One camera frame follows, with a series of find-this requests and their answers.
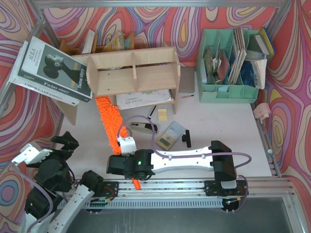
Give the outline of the orange chenille duster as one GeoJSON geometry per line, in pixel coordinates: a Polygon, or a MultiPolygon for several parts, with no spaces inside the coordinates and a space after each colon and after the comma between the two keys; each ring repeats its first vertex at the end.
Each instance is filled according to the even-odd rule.
{"type": "Polygon", "coordinates": [[[119,128],[123,123],[123,119],[117,106],[113,105],[108,96],[95,97],[97,108],[101,115],[106,134],[108,137],[109,145],[115,155],[121,155],[121,147],[118,145],[118,136],[128,137],[128,131],[125,126],[119,128]]]}

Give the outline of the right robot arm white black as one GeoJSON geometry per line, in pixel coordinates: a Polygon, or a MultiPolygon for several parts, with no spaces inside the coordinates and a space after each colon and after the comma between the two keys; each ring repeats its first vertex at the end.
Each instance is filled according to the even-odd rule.
{"type": "Polygon", "coordinates": [[[111,155],[106,173],[125,179],[145,180],[171,170],[200,169],[214,172],[222,189],[237,188],[232,150],[220,141],[196,150],[167,151],[158,155],[152,149],[140,149],[130,155],[111,155]]]}

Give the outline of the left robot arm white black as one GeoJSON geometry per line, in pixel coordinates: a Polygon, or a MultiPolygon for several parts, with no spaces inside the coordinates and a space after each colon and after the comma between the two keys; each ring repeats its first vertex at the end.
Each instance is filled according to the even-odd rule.
{"type": "Polygon", "coordinates": [[[103,177],[92,170],[86,171],[71,199],[55,216],[64,200],[61,193],[69,192],[75,183],[67,159],[79,143],[69,132],[54,136],[52,142],[61,144],[61,149],[42,149],[36,143],[29,143],[14,159],[16,165],[24,162],[27,167],[38,169],[33,179],[26,178],[33,188],[26,198],[24,233],[65,233],[86,202],[104,187],[103,177]]]}

